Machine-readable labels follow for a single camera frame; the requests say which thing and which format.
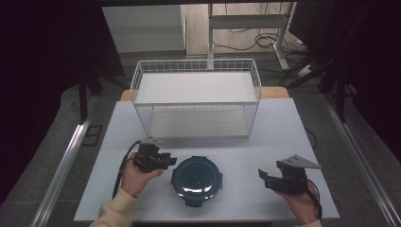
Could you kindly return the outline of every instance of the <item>white tabletop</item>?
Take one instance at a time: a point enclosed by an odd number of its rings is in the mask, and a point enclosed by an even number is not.
[[[96,163],[74,220],[94,220],[101,203],[112,198],[120,162],[134,141],[145,132],[132,103],[117,102]],[[223,174],[222,190],[202,208],[191,208],[170,185],[171,166],[150,181],[132,211],[134,221],[275,221],[295,218],[287,203],[265,188],[257,169],[281,177],[276,161],[298,154],[318,164],[304,126],[291,98],[262,99],[250,138],[170,139],[160,152],[177,157],[177,165],[192,155],[206,156]],[[321,193],[324,218],[339,218],[322,172],[307,169],[306,174]]]

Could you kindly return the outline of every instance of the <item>white wall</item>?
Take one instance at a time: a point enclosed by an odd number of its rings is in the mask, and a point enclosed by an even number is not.
[[[184,50],[180,6],[103,8],[118,53]]]

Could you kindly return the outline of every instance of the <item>person's left hand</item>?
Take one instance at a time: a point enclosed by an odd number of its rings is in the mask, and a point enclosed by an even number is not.
[[[126,162],[121,180],[121,188],[132,197],[136,197],[141,193],[148,181],[163,173],[162,169],[156,169],[150,173],[141,172],[132,163],[135,154],[136,153],[132,153],[129,158],[130,160]]]

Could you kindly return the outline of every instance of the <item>white wire basket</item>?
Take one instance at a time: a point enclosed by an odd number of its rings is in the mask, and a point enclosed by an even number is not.
[[[254,60],[139,61],[131,100],[147,136],[249,137],[261,96]]]

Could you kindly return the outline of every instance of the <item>beige sleeve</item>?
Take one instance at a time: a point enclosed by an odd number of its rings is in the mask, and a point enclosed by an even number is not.
[[[131,210],[136,198],[127,194],[123,189],[118,188],[117,194],[112,201],[104,203],[100,207],[99,218],[91,227],[126,227],[131,226]]]
[[[312,223],[306,225],[297,225],[295,227],[322,227],[322,223],[319,219],[313,221]]]

